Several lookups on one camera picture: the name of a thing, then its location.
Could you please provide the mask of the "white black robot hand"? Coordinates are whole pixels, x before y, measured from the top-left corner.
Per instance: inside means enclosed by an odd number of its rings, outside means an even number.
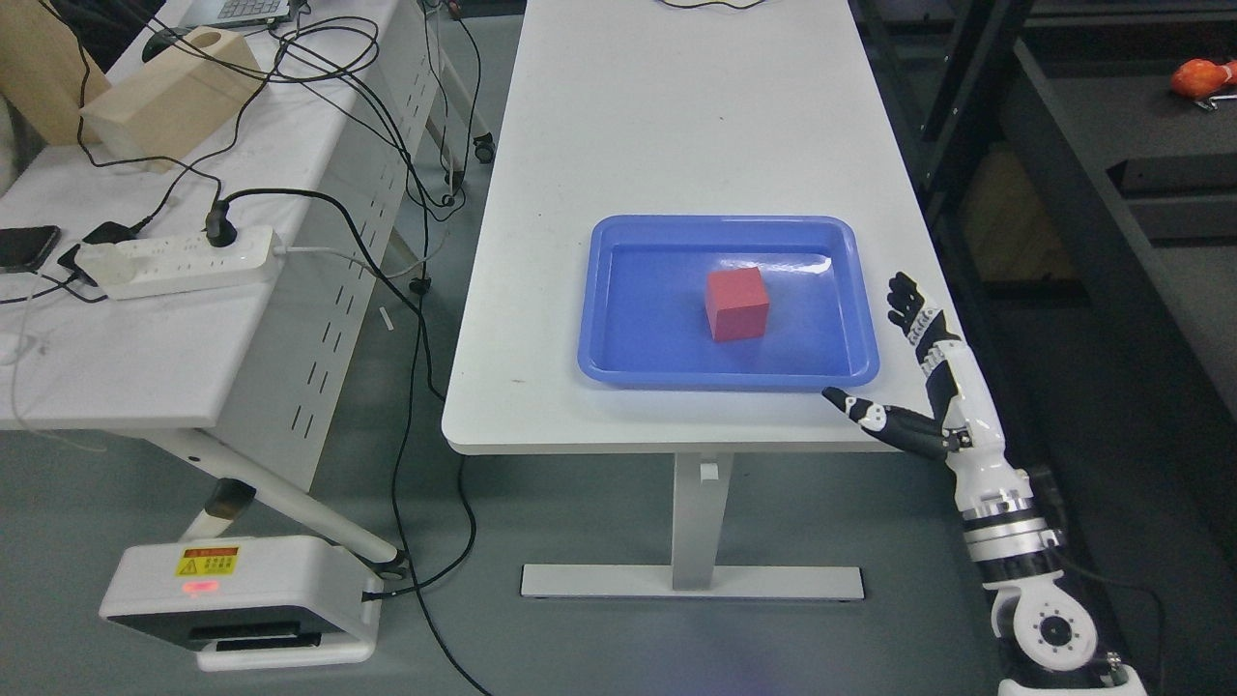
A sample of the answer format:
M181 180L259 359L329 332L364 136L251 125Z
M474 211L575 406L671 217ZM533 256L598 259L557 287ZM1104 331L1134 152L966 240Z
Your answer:
M913 349L931 413L878 404L834 387L821 396L880 443L945 464L955 475L955 502L964 519L1033 511L1028 477L1007 461L990 387L970 345L950 330L945 309L902 272L891 277L884 300L888 320Z

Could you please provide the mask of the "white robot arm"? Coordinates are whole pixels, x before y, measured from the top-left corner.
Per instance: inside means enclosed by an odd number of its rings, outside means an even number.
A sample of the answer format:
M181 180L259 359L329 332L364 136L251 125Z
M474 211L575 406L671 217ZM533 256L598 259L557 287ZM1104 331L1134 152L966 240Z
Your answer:
M1085 605L1060 581L1051 554L1061 545L1039 511L1029 480L1003 461L956 457L955 503L964 543L992 593L995 639L1016 653L1021 677L1004 677L999 695L1144 695L1141 676L1122 656L1101 651Z

